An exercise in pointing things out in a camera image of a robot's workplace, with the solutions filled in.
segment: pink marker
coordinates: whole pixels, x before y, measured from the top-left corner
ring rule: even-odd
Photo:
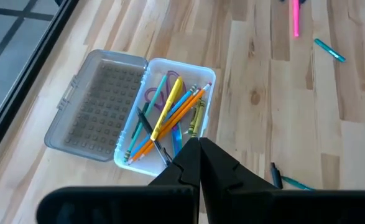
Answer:
[[[300,0],[293,0],[294,37],[300,36]]]

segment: scissors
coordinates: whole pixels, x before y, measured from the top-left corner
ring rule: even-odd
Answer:
[[[170,85],[170,79],[171,77],[175,77],[175,79],[177,79],[179,77],[179,74],[175,71],[168,71],[167,72],[167,81],[165,83],[165,92],[167,97],[169,97],[170,92],[171,92],[171,85]],[[185,83],[183,83],[182,85],[182,90],[183,90],[183,94],[185,94],[187,92],[187,87],[185,86]],[[157,91],[157,88],[153,87],[153,88],[149,88],[148,90],[146,90],[145,92],[145,100],[146,102],[150,102],[152,99],[149,98],[149,95],[153,92],[155,93]],[[157,100],[160,100],[160,103],[155,103],[154,107],[157,108],[160,112],[162,112],[164,106],[165,106],[165,102],[166,102],[166,98],[164,97],[164,93],[161,91],[160,95],[158,97]],[[181,128],[179,123],[177,123],[173,128],[172,128],[172,139],[173,139],[173,149],[174,149],[174,156],[177,155],[177,153],[181,150],[182,148],[182,132],[181,132]]]

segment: pencil case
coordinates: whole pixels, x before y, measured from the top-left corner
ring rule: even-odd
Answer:
[[[183,78],[186,91],[193,85],[204,87],[207,83],[212,83],[203,96],[205,112],[198,137],[202,136],[207,127],[208,110],[216,81],[214,71],[163,58],[147,61],[133,55],[94,50],[88,54],[61,99],[58,113],[45,136],[46,145],[99,161],[113,158],[117,166],[124,169],[159,175],[165,165],[155,149],[131,164],[124,162],[124,155],[138,123],[135,108],[144,107],[148,97],[153,96],[153,93],[146,96],[148,90],[157,88],[163,76],[170,71]],[[175,80],[176,78],[169,81],[171,87]],[[163,86],[164,100],[167,99],[166,92],[166,86]],[[147,116],[152,127],[160,113],[161,110],[153,107]],[[190,110],[179,122],[183,144],[190,138],[187,132],[193,113]],[[133,149],[146,136],[143,129]],[[172,133],[169,132],[160,143],[173,156]]]

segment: wooden floor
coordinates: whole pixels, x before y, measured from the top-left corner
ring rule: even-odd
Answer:
[[[298,39],[291,14],[278,0],[81,0],[0,146],[0,223],[33,223],[59,187],[152,180],[44,144],[93,49],[214,69],[206,135],[265,180],[272,161],[316,189],[365,189],[365,0],[307,0]]]

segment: pencil box lid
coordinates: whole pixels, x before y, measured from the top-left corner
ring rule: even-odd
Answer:
[[[148,61],[94,50],[73,76],[45,135],[48,147],[97,161],[113,158]]]

